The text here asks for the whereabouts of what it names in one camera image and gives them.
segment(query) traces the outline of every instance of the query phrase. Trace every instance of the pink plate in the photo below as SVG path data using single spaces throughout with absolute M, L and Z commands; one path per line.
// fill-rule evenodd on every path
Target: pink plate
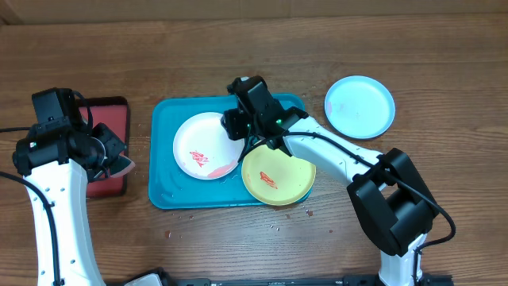
M 205 112 L 187 119 L 173 141 L 176 164 L 189 176 L 213 180 L 238 165 L 244 140 L 232 141 L 221 125 L 222 114 Z

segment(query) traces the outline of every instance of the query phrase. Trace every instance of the blue tray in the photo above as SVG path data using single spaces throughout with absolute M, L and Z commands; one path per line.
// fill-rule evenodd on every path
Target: blue tray
M 279 94 L 274 97 L 285 109 L 291 106 L 304 109 L 302 100 L 296 95 Z M 156 207 L 174 210 L 264 205 L 245 188 L 241 179 L 241 164 L 222 178 L 198 180 L 183 172 L 173 156 L 176 131 L 188 118 L 203 112 L 222 113 L 236 107 L 234 95 L 167 99 L 156 106 L 152 116 L 148 171 L 148 197 Z M 298 202 L 307 199 L 311 190 Z

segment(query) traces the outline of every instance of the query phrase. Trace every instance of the red drawing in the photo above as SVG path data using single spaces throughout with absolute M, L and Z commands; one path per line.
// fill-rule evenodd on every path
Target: red drawing
M 267 174 L 265 174 L 264 172 L 261 172 L 261 173 L 260 173 L 260 175 L 261 175 L 261 179 L 262 179 L 262 180 L 263 180 L 263 181 L 264 181 L 264 182 L 265 182 L 268 186 L 273 187 L 274 189 L 278 189 L 277 184 L 275 184 L 275 182 L 274 182 L 272 179 L 270 179 L 270 177 L 269 177 Z
M 192 160 L 195 160 L 196 163 L 198 163 L 199 167 L 202 167 L 204 164 L 208 163 L 208 158 L 200 152 L 194 151 L 189 153 L 192 155 Z

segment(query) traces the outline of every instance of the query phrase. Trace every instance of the white plate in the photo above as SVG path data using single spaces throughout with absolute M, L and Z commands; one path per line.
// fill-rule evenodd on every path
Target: white plate
M 345 136 L 356 139 L 377 137 L 395 118 L 395 102 L 384 85 L 367 76 L 343 78 L 328 90 L 326 117 Z
M 187 119 L 173 141 L 176 164 L 189 176 L 213 180 L 238 165 L 244 140 L 232 141 L 221 125 L 222 114 L 205 112 Z

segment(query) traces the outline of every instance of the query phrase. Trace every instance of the cable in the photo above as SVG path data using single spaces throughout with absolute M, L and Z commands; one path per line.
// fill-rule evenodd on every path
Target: cable
M 73 95 L 75 95 L 79 99 L 81 99 L 81 101 L 87 108 L 87 113 L 88 113 L 87 128 L 88 128 L 88 134 L 90 135 L 92 133 L 92 129 L 94 128 L 94 117 L 92 116 L 92 111 L 90 109 L 90 105 L 88 104 L 88 101 L 85 99 L 85 97 L 82 96 L 78 91 L 72 91 L 72 93 L 73 93 Z
M 243 156 L 241 156 L 239 159 L 238 159 L 238 162 L 240 162 L 241 160 L 243 160 L 245 158 L 245 156 L 247 156 L 247 154 L 249 154 L 253 149 L 261 146 L 261 145 L 264 145 L 266 144 L 268 141 L 270 140 L 275 140 L 275 139 L 278 139 L 278 138 L 281 138 L 281 137 L 285 137 L 285 136 L 310 136 L 310 137 L 316 137 L 316 138 L 320 138 L 324 141 L 327 141 L 328 143 L 330 143 L 331 145 L 337 147 L 338 149 L 340 149 L 342 152 L 348 154 L 351 158 L 357 160 L 358 162 L 360 162 L 361 164 L 364 164 L 365 166 L 369 167 L 369 168 L 372 168 L 374 167 L 374 165 L 372 163 L 369 163 L 367 162 L 363 157 L 351 152 L 350 150 L 346 149 L 343 145 L 335 142 L 334 140 L 328 138 L 327 136 L 324 136 L 324 135 L 321 135 L 319 133 L 314 133 L 314 132 L 285 132 L 285 133 L 282 133 L 282 134 L 279 134 L 279 135 L 276 135 L 274 137 L 270 137 L 270 138 L 266 138 L 266 139 L 263 139 L 261 140 L 258 144 L 254 145 L 252 148 L 250 148 L 249 151 L 245 152 L 245 153 L 242 153 Z M 438 238 L 436 240 L 433 240 L 433 241 L 430 241 L 430 242 L 425 242 L 421 245 L 419 245 L 415 250 L 414 250 L 414 261 L 413 261 L 413 282 L 414 282 L 414 285 L 418 285 L 418 277 L 417 277 L 417 268 L 418 268 L 418 255 L 421 254 L 421 251 L 425 248 L 425 247 L 428 247 L 428 246 L 431 246 L 431 245 L 438 245 L 438 244 L 441 244 L 441 243 L 444 243 L 444 242 L 448 242 L 450 241 L 453 237 L 455 237 L 455 234 L 456 234 L 456 225 L 452 219 L 452 217 L 442 208 L 440 207 L 437 203 L 433 202 L 432 200 L 430 200 L 429 198 L 427 198 L 426 196 L 424 196 L 421 192 L 415 190 L 414 188 L 412 188 L 411 186 L 409 186 L 408 184 L 402 182 L 400 179 L 396 178 L 395 176 L 391 175 L 389 172 L 385 171 L 383 173 L 383 175 L 385 176 L 386 179 L 388 180 L 392 180 L 394 181 L 395 183 L 397 183 L 397 185 L 399 187 L 402 187 L 402 188 L 405 188 L 406 190 L 408 191 L 411 191 L 412 193 L 414 193 L 415 195 L 419 196 L 421 199 L 425 200 L 429 205 L 431 205 L 432 207 L 434 207 L 435 209 L 437 209 L 437 211 L 439 211 L 440 214 L 443 215 L 443 217 L 446 219 L 446 221 L 448 222 L 448 224 L 450 225 L 450 234 L 447 235 L 446 237 L 444 238 Z
M 60 279 L 60 259 L 58 255 L 58 241 L 56 239 L 55 218 L 53 217 L 53 213 L 51 212 L 51 208 L 53 207 L 53 205 L 48 202 L 46 197 L 44 197 L 42 191 L 40 191 L 36 186 L 34 186 L 29 181 L 1 171 L 0 176 L 18 182 L 20 184 L 24 184 L 26 187 L 29 187 L 37 195 L 37 197 L 39 197 L 40 201 L 42 202 L 42 207 L 44 208 L 44 210 L 46 211 L 46 215 L 48 216 L 49 231 L 51 233 L 51 245 L 53 252 L 53 276 L 55 277 L 54 285 L 56 286 L 62 285 L 62 281 Z
M 30 131 L 30 127 L 10 127 L 0 129 L 0 133 L 13 132 L 13 131 Z

